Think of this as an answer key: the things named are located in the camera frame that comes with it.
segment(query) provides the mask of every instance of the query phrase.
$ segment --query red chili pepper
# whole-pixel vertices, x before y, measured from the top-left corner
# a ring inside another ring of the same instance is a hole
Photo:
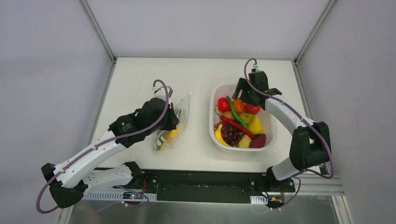
[[[215,109],[214,112],[220,117],[220,120],[222,120],[222,121],[224,121],[224,122],[227,122],[228,124],[231,124],[232,126],[234,126],[234,127],[236,127],[237,129],[241,130],[241,131],[242,131],[243,133],[245,133],[245,135],[247,135],[251,140],[256,139],[256,136],[255,136],[254,134],[252,134],[248,129],[244,128],[242,125],[240,125],[240,124],[234,122],[234,121],[231,120],[231,119],[226,118],[226,117],[223,116],[223,115],[218,114],[218,113],[216,112],[216,109]]]

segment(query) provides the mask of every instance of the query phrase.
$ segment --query white plastic basket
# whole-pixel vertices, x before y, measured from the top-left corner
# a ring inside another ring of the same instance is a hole
[[[216,86],[211,93],[210,105],[209,105],[209,133],[214,142],[216,148],[225,153],[243,153],[243,152],[260,152],[271,148],[277,138],[276,120],[265,110],[260,110],[256,116],[260,118],[261,125],[264,128],[264,134],[267,136],[265,146],[262,148],[239,148],[239,147],[229,147],[221,144],[214,136],[214,124],[220,122],[220,118],[215,114],[214,109],[217,108],[217,101],[221,97],[229,96],[231,97],[236,88],[234,83],[223,83]]]

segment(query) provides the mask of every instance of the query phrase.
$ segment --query green chili pepper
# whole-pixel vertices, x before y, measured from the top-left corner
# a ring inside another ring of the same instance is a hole
[[[231,106],[231,112],[233,113],[234,117],[236,118],[236,120],[246,129],[248,129],[248,126],[245,124],[245,122],[243,122],[243,120],[239,117],[239,115],[237,114],[237,112],[235,111],[234,105],[233,105],[233,101],[231,100],[231,98],[229,96],[226,96],[228,101],[230,102],[230,106]]]

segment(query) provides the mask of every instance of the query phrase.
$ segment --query grapes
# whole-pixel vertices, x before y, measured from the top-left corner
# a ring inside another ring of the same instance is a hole
[[[214,124],[214,130],[216,130],[220,125],[223,125],[220,132],[223,140],[232,147],[238,147],[238,142],[245,135],[242,131],[237,129],[236,127],[228,124],[227,122],[220,121],[217,124]]]

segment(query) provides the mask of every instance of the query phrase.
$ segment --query table surface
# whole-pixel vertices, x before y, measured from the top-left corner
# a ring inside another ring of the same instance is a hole
[[[192,92],[190,117],[184,133],[172,149],[155,151],[154,135],[132,145],[103,162],[100,167],[117,167],[135,161],[143,169],[200,170],[226,172],[265,172],[289,156],[291,135],[277,120],[275,145],[254,155],[225,154],[218,151],[208,133],[209,98],[220,83],[236,83],[243,76],[246,60],[119,58],[106,94],[94,139],[119,116],[134,112],[153,97],[156,79],[173,89],[172,102]],[[303,103],[290,61],[258,61],[269,87],[276,87],[297,111],[304,114]]]

